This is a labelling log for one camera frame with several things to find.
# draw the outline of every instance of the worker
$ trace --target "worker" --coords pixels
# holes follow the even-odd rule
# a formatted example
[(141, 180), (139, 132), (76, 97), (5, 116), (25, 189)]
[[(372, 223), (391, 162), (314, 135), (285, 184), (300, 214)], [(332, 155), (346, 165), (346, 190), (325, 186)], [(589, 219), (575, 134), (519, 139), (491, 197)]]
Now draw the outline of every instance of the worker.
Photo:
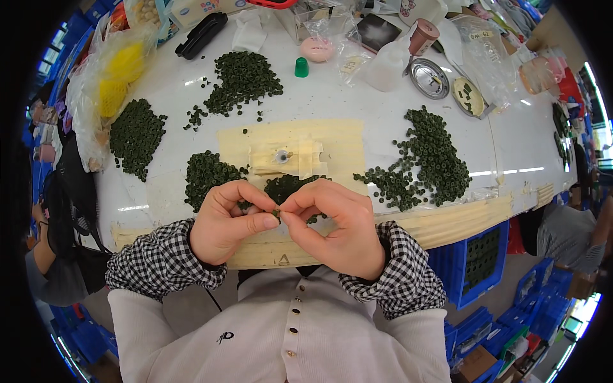
[[(240, 200), (254, 204), (245, 215)], [(164, 296), (219, 287), (241, 240), (279, 226), (274, 209), (323, 266), (252, 275), (238, 303), (179, 338)], [(309, 228), (318, 213), (338, 229), (322, 237)], [(216, 186), (195, 220), (138, 237), (109, 261), (121, 374), (130, 382), (450, 382), (446, 296), (427, 261), (396, 222), (375, 225), (370, 198), (337, 183), (308, 183), (280, 207), (245, 180)], [(377, 303), (384, 330), (373, 323)]]
[(519, 230), (526, 252), (553, 258), (574, 271), (597, 271), (613, 245), (613, 197), (603, 203), (598, 220), (590, 210), (550, 203), (520, 214)]
[(26, 254), (26, 272), (30, 291), (49, 305), (65, 307), (78, 303), (102, 289), (110, 256), (83, 246), (74, 246), (72, 254), (58, 257), (48, 241), (49, 223), (41, 203), (32, 206), (38, 231), (37, 243)]

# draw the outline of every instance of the finger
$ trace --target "finger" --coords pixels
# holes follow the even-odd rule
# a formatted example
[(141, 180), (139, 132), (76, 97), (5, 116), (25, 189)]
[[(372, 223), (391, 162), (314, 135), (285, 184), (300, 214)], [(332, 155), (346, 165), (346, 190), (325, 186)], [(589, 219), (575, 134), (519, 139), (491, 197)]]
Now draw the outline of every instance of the finger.
[(236, 218), (227, 218), (224, 230), (231, 240), (242, 240), (250, 235), (279, 226), (279, 220), (270, 213), (256, 213)]
[(304, 209), (302, 212), (294, 213), (294, 214), (300, 217), (301, 220), (306, 221), (307, 219), (311, 218), (313, 215), (316, 215), (319, 213), (321, 213), (321, 211), (319, 211), (319, 208), (317, 206), (309, 206), (308, 208)]
[(302, 189), (293, 193), (279, 207), (281, 211), (292, 212), (298, 208), (315, 206), (319, 211), (332, 218), (339, 227), (345, 228), (351, 223), (351, 216), (365, 207), (343, 197), (334, 190)]
[(247, 209), (247, 215), (252, 215), (252, 214), (257, 214), (257, 213), (261, 213), (262, 209), (260, 209), (259, 207), (252, 205)]
[(243, 211), (237, 205), (235, 205), (232, 209), (230, 209), (229, 213), (231, 217), (240, 217), (240, 216), (245, 215), (243, 214)]
[(372, 209), (372, 203), (370, 202), (369, 197), (356, 193), (354, 191), (351, 191), (347, 189), (346, 187), (344, 187), (343, 185), (341, 185), (340, 183), (336, 183), (336, 182), (327, 180), (325, 178), (319, 178), (318, 180), (308, 183), (303, 186), (303, 188), (305, 187), (316, 188), (317, 190), (324, 190), (324, 188), (332, 189), (335, 192), (342, 195), (343, 197), (346, 197), (354, 202), (357, 202), (364, 207), (368, 207), (369, 205), (370, 208)]
[(256, 188), (246, 180), (236, 180), (211, 188), (207, 198), (211, 195), (221, 206), (230, 210), (237, 201), (245, 199), (262, 210), (273, 210), (276, 207), (268, 194)]
[(289, 229), (289, 236), (304, 251), (315, 259), (327, 254), (326, 239), (307, 226), (305, 221), (294, 213), (281, 212), (281, 219)]

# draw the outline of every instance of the pink cup lid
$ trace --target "pink cup lid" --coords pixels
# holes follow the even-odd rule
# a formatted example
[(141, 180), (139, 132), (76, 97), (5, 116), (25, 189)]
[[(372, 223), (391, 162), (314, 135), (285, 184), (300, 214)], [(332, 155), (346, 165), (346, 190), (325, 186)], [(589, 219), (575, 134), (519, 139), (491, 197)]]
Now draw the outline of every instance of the pink cup lid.
[(316, 63), (328, 60), (334, 54), (334, 44), (328, 39), (309, 37), (300, 44), (302, 56)]

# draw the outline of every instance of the white table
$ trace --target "white table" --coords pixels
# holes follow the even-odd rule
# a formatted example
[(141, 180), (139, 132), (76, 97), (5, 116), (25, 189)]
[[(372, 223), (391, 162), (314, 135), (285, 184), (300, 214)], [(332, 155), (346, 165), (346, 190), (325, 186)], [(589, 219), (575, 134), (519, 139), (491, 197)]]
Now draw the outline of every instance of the white table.
[[(235, 113), (230, 118), (210, 115), (203, 119), (198, 132), (183, 130), (189, 119), (186, 111), (192, 110), (193, 105), (203, 107), (202, 101), (213, 89), (212, 84), (204, 89), (200, 87), (202, 77), (210, 81), (216, 78), (213, 60), (230, 51), (236, 30), (234, 18), (230, 17), (227, 26), (200, 53), (205, 59), (200, 59), (199, 55), (187, 61), (174, 53), (176, 46), (186, 40), (184, 34), (158, 47), (153, 65), (139, 80), (132, 98), (146, 98), (156, 114), (167, 115), (167, 132), (148, 166), (146, 183), (116, 169), (112, 156), (108, 158), (106, 170), (96, 175), (99, 227), (105, 245), (114, 248), (110, 233), (112, 222), (137, 229), (191, 216), (191, 207), (182, 203), (187, 160), (194, 153), (216, 152), (217, 130), (253, 124), (256, 111), (262, 108), (263, 123), (310, 118), (362, 119), (364, 156), (369, 168), (387, 167), (396, 161), (398, 153), (390, 143), (393, 139), (402, 139), (411, 127), (403, 115), (409, 108), (419, 109), (422, 104), (426, 105), (428, 111), (447, 121), (446, 128), (452, 134), (457, 155), (466, 161), (473, 176), (466, 194), (469, 199), (484, 194), (511, 193), (515, 200), (513, 213), (536, 205), (535, 193), (522, 193), (526, 185), (536, 188), (551, 182), (554, 192), (559, 193), (576, 180), (574, 169), (570, 172), (562, 169), (562, 160), (554, 145), (555, 126), (549, 95), (530, 97), (526, 93), (525, 100), (531, 105), (517, 103), (502, 114), (479, 120), (464, 114), (451, 95), (443, 100), (426, 98), (408, 77), (391, 93), (379, 92), (362, 81), (352, 88), (342, 85), (336, 68), (327, 63), (310, 63), (309, 76), (296, 78), (294, 63), (300, 56), (299, 48), (276, 19), (265, 29), (268, 37), (260, 53), (268, 58), (271, 69), (281, 79), (284, 94), (267, 97), (261, 107), (254, 102), (245, 105), (242, 116)], [(429, 50), (424, 57), (443, 67), (450, 81), (457, 76), (444, 55)], [(517, 172), (505, 174), (502, 180), (500, 175), (508, 170)], [(376, 213), (387, 210), (378, 202), (374, 207)]]

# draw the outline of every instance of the checkered sleeve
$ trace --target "checkered sleeve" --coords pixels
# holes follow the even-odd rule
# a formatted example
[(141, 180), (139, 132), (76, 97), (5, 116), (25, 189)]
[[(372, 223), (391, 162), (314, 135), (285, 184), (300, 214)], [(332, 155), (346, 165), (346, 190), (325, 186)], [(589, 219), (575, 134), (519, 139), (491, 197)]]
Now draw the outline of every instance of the checkered sleeve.
[(194, 219), (177, 221), (141, 235), (108, 262), (111, 290), (126, 289), (159, 302), (171, 291), (197, 284), (215, 290), (226, 277), (226, 265), (202, 263), (189, 248)]
[(443, 307), (443, 283), (428, 266), (428, 253), (395, 221), (377, 224), (375, 229), (381, 243), (389, 244), (391, 259), (371, 284), (341, 274), (339, 279), (347, 293), (362, 302), (377, 300), (388, 320)]

